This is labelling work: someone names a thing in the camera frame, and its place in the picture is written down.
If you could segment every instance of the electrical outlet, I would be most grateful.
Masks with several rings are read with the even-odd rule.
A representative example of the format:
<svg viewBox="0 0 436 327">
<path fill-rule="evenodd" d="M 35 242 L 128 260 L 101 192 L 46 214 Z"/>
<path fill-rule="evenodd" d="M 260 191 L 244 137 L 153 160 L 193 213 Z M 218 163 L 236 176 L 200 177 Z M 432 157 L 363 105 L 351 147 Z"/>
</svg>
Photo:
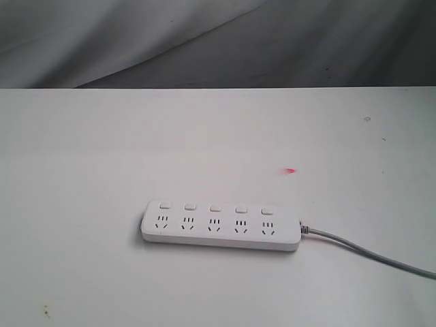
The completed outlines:
<svg viewBox="0 0 436 327">
<path fill-rule="evenodd" d="M 149 202 L 141 232 L 150 242 L 277 251 L 295 251 L 301 238 L 288 207 L 171 200 Z"/>
</svg>

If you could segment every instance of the white tabletop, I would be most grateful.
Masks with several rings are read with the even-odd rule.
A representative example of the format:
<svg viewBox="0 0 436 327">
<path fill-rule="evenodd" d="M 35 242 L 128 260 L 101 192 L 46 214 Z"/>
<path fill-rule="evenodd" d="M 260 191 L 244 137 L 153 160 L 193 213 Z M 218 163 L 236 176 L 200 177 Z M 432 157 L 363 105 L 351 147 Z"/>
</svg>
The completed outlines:
<svg viewBox="0 0 436 327">
<path fill-rule="evenodd" d="M 315 238 L 138 231 L 152 198 L 276 203 L 436 271 L 435 126 L 436 88 L 1 90 L 0 325 L 435 326 L 435 281 Z"/>
</svg>

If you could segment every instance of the gray power cord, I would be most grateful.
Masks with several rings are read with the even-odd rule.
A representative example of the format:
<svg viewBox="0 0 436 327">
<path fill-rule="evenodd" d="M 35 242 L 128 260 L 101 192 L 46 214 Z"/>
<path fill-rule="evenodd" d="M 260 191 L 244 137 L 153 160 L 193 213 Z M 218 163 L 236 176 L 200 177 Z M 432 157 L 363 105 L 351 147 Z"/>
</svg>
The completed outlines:
<svg viewBox="0 0 436 327">
<path fill-rule="evenodd" d="M 348 246 L 349 248 L 353 249 L 358 254 L 363 255 L 369 259 L 381 262 L 383 264 L 388 264 L 389 266 L 405 270 L 405 271 L 412 273 L 412 274 L 420 275 L 420 276 L 430 278 L 430 279 L 436 279 L 436 272 L 433 273 L 431 271 L 419 269 L 419 268 L 416 268 L 413 266 L 409 266 L 408 264 L 404 264 L 402 262 L 398 262 L 398 261 L 389 259 L 387 257 L 380 255 L 380 254 L 376 254 L 376 253 L 371 252 L 367 249 L 364 249 L 363 247 L 360 247 L 357 244 L 354 244 L 353 242 L 350 242 L 349 240 L 345 240 L 344 238 L 341 238 L 339 236 L 336 236 L 336 235 L 333 235 L 333 234 L 330 234 L 327 232 L 323 232 L 321 230 L 314 230 L 313 228 L 309 228 L 307 226 L 304 226 L 301 224 L 301 222 L 300 222 L 300 226 L 301 226 L 301 234 L 314 234 L 314 235 L 323 236 L 323 237 L 329 238 L 331 240 L 335 240 L 339 243 L 342 243 L 342 244 Z"/>
</svg>

